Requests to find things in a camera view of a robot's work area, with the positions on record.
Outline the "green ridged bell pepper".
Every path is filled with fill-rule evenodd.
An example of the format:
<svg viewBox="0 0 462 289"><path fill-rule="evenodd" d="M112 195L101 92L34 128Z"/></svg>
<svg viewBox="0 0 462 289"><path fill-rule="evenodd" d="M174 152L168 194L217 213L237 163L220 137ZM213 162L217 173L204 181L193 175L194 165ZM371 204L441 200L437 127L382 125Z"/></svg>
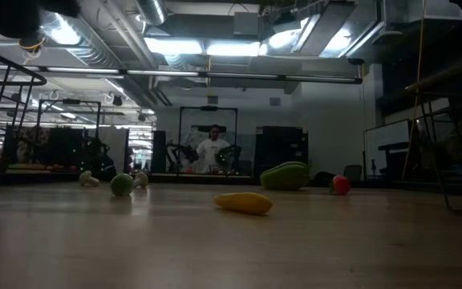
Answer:
<svg viewBox="0 0 462 289"><path fill-rule="evenodd" d="M260 175L261 186L269 190L294 191L304 187L309 179L310 169L299 161L288 161Z"/></svg>

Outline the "small green round vegetable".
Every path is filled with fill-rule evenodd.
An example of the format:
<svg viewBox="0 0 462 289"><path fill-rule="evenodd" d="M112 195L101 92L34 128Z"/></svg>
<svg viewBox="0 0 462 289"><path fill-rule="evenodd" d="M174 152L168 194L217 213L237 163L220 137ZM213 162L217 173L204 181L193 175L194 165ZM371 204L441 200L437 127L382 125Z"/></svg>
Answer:
<svg viewBox="0 0 462 289"><path fill-rule="evenodd" d="M116 197L125 197L131 194L134 190L134 179L126 174L120 173L115 175L110 183L111 192Z"/></svg>

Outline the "person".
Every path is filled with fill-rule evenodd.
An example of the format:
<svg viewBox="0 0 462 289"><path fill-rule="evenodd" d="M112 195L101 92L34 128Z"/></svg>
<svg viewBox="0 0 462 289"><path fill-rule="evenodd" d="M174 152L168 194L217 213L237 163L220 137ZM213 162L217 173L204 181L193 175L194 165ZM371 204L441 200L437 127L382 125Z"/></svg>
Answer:
<svg viewBox="0 0 462 289"><path fill-rule="evenodd" d="M230 146L230 143L226 140L222 140L220 137L220 127L213 125L209 131L209 138L203 140L196 149L199 157L199 173L211 173L212 169L218 166L215 155L224 148Z"/></svg>

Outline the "black cabinet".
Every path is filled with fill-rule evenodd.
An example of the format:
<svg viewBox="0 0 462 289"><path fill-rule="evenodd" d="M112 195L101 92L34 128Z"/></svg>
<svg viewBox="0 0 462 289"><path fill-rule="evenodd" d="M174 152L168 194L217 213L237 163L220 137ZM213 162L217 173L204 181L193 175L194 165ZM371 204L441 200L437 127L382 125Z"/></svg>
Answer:
<svg viewBox="0 0 462 289"><path fill-rule="evenodd" d="M302 128L264 126L256 134L254 176L288 161L308 164L308 134Z"/></svg>

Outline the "small yellow corn cob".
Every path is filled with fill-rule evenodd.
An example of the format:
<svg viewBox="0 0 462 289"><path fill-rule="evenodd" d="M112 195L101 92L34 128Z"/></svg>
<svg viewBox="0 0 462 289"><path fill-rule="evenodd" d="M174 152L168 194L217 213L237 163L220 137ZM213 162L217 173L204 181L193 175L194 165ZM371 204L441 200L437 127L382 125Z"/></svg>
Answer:
<svg viewBox="0 0 462 289"><path fill-rule="evenodd" d="M223 210L252 215L264 215L274 205L270 198L259 193L225 193L216 196L213 201Z"/></svg>

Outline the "long horizontal metal bar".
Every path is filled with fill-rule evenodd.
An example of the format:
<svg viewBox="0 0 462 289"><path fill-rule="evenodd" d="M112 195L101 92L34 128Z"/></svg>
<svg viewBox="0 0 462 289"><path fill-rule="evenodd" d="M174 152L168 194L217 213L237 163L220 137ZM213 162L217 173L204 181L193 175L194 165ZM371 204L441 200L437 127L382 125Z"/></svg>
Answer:
<svg viewBox="0 0 462 289"><path fill-rule="evenodd" d="M170 76L182 78L218 78L218 79L258 79L283 82L301 83L338 83L338 84L360 84L363 82L357 77L342 77L328 75L280 75L280 74L256 74L241 72L221 71L170 71L170 70L129 70L129 69L107 69L107 68L80 68L80 67L44 67L25 66L21 71L33 72L54 72L82 75L143 75L143 76Z"/></svg>

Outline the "black speaker box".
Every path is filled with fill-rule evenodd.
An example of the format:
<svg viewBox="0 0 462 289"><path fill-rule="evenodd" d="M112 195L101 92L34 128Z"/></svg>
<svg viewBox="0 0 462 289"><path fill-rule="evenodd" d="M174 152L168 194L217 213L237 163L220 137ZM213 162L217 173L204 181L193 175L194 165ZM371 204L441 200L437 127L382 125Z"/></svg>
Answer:
<svg viewBox="0 0 462 289"><path fill-rule="evenodd" d="M166 172L166 132L152 132L152 164L151 171L153 173Z"/></svg>

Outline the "ceiling light panel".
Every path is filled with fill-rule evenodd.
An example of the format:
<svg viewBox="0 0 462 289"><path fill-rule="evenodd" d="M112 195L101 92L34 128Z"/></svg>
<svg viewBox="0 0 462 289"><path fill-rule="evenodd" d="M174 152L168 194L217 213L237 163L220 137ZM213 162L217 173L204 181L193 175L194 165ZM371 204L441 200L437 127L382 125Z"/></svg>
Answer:
<svg viewBox="0 0 462 289"><path fill-rule="evenodd" d="M215 56L258 56L261 44L255 43L214 43L206 49L207 55Z"/></svg>
<svg viewBox="0 0 462 289"><path fill-rule="evenodd" d="M201 44L196 40L144 38L148 49L162 55L199 55L203 53Z"/></svg>

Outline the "small beige mushroom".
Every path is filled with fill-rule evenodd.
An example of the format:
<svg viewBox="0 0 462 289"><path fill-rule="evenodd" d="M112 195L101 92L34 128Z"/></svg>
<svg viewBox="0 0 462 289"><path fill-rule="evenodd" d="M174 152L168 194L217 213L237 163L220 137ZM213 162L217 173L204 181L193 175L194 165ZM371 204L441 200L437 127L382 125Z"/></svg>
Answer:
<svg viewBox="0 0 462 289"><path fill-rule="evenodd" d="M92 176L91 171L85 171L79 175L79 184L81 186L97 187L100 181Z"/></svg>
<svg viewBox="0 0 462 289"><path fill-rule="evenodd" d="M133 187L140 187L140 188L146 188L148 186L149 180L148 180L148 175L144 172L138 172L135 175L135 179L133 181Z"/></svg>

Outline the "white cabinet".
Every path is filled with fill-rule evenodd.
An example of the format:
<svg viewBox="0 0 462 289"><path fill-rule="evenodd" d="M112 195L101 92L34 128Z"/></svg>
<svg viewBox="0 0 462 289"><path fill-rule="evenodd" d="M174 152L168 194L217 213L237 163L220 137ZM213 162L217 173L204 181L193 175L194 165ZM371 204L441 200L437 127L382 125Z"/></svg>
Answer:
<svg viewBox="0 0 462 289"><path fill-rule="evenodd" d="M115 163L124 163L128 150L128 130L126 128L101 127L99 138L108 146L108 156Z"/></svg>

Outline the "small red tomato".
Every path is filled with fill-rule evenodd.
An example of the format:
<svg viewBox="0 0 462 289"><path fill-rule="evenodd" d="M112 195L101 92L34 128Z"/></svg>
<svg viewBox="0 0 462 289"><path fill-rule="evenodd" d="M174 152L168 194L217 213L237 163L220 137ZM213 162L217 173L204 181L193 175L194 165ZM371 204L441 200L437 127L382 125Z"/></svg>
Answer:
<svg viewBox="0 0 462 289"><path fill-rule="evenodd" d="M351 190L351 182L342 175L336 175L330 182L330 193L337 195L347 195Z"/></svg>

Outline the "black office chair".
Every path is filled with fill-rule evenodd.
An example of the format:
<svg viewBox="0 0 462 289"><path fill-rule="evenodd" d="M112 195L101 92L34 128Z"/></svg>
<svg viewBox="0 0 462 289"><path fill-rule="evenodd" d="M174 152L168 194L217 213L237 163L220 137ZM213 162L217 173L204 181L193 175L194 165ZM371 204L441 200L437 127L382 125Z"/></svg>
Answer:
<svg viewBox="0 0 462 289"><path fill-rule="evenodd" d="M343 176L351 181L361 181L363 167L361 165L347 165L344 168Z"/></svg>

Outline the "whiteboard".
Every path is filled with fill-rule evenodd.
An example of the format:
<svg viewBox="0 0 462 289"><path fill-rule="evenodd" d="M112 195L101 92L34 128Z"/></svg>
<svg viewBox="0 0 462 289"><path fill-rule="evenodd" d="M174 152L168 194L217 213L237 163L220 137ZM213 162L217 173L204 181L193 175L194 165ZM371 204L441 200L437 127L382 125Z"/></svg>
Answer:
<svg viewBox="0 0 462 289"><path fill-rule="evenodd" d="M387 155L406 152L411 129L410 120L400 120L363 132L363 172L365 178L377 178L387 167Z"/></svg>

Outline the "black metal gantry frame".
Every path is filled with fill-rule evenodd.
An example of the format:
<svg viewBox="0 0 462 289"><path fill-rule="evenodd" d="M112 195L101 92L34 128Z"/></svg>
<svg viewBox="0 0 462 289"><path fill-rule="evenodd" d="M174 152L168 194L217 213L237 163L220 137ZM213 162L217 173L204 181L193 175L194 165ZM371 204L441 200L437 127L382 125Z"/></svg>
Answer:
<svg viewBox="0 0 462 289"><path fill-rule="evenodd" d="M178 121L178 145L189 145L193 149L209 138L209 131L213 125L220 127L220 138L226 140L230 145L237 145L237 117L236 108L219 108L214 105L201 107L180 108ZM182 167L179 173L186 174L224 174L218 166L212 169L211 173L199 173L199 159L192 164L181 155Z"/></svg>
<svg viewBox="0 0 462 289"><path fill-rule="evenodd" d="M54 123L48 128L42 122L43 114L56 113L59 116L70 113L75 119L82 115L92 114L95 120L92 122L78 123L78 127L69 127L69 123ZM97 159L101 154L103 143L99 138L99 122L101 116L101 103L99 101L77 100L67 98L63 100L40 100L38 113L34 127L34 160L39 160L44 165L48 164L47 146L50 138L50 130L53 128L74 128L83 130L83 160L82 165Z"/></svg>

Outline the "ribbed silver ceiling duct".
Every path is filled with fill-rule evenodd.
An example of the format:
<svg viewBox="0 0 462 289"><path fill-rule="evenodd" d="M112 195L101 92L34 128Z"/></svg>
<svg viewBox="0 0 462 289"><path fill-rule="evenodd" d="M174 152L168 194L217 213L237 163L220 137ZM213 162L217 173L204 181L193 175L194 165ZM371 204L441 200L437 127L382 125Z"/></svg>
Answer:
<svg viewBox="0 0 462 289"><path fill-rule="evenodd" d="M80 8L79 13L72 17L42 8L39 31L45 35L47 41L66 50L84 66L128 68L86 18L92 4L95 4L96 9L99 8L99 0L61 1L73 1Z"/></svg>

